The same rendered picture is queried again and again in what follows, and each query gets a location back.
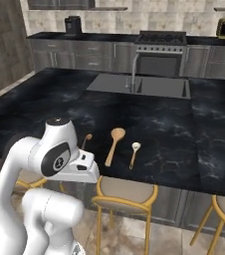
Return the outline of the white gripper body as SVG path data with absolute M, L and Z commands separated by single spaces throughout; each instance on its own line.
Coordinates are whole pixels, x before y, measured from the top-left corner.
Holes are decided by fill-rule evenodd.
M 100 177 L 98 165 L 95 161 L 90 166 L 69 163 L 65 168 L 59 171 L 51 180 L 73 181 L 96 183 Z

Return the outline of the small brown wooden spoon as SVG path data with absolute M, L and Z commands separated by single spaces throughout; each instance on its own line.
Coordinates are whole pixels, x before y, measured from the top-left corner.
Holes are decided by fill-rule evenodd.
M 91 133 L 88 133 L 88 134 L 86 135 L 86 137 L 85 137 L 85 139 L 84 139 L 84 142 L 83 142 L 83 144 L 82 144 L 82 149 L 85 149 L 86 142 L 87 142 L 88 140 L 91 140 L 92 138 L 93 138 L 93 135 L 92 135 Z

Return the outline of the large wooden spoon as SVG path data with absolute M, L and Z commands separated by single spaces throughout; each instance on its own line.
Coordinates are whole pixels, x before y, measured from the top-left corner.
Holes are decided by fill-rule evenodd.
M 125 130 L 122 127 L 116 127 L 111 132 L 112 136 L 112 147 L 110 149 L 110 152 L 108 154 L 108 157 L 105 162 L 105 166 L 110 167 L 113 161 L 113 154 L 116 147 L 116 144 L 124 138 L 125 136 Z

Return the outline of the grey island cupboard run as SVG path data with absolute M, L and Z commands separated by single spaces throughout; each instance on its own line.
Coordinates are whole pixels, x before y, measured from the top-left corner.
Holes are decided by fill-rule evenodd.
M 92 197 L 97 194 L 93 183 L 62 182 L 60 189 L 82 200 L 87 209 L 97 209 L 92 203 Z M 159 186 L 152 204 L 151 221 L 195 231 L 210 202 L 210 194 Z

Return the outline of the grey tap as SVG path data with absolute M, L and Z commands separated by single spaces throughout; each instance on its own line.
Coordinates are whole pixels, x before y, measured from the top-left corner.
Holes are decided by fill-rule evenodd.
M 135 74 L 136 74 L 136 65 L 137 65 L 138 57 L 139 57 L 139 53 L 136 53 L 132 61 L 131 82 L 130 82 L 130 89 L 129 89 L 131 93 L 136 93 Z

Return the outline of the grey sink basin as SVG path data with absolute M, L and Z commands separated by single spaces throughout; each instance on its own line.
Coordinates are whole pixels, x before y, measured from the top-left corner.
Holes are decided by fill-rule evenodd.
M 135 77 L 129 75 L 99 74 L 88 86 L 89 91 L 137 94 L 190 100 L 186 79 Z

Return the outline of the grey base cupboard run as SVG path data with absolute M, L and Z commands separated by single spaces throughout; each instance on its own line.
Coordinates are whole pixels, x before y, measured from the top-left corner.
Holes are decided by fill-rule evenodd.
M 183 75 L 225 80 L 225 46 L 188 46 Z
M 35 70 L 78 69 L 130 73 L 133 43 L 31 39 Z

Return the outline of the steel stove with oven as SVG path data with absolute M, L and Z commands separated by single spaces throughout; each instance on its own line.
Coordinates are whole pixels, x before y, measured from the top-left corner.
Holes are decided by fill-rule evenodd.
M 140 31 L 135 46 L 135 72 L 138 75 L 179 77 L 186 52 L 182 31 Z

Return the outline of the black coffee machine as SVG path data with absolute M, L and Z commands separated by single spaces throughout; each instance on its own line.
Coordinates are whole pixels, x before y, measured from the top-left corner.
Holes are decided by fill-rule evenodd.
M 66 33 L 68 35 L 82 34 L 82 20 L 80 16 L 69 16 L 65 19 Z

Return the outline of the dark wall cupboard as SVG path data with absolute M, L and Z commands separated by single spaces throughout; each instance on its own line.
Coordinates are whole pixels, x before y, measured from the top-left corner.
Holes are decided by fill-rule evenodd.
M 89 10 L 96 0 L 27 0 L 30 10 Z

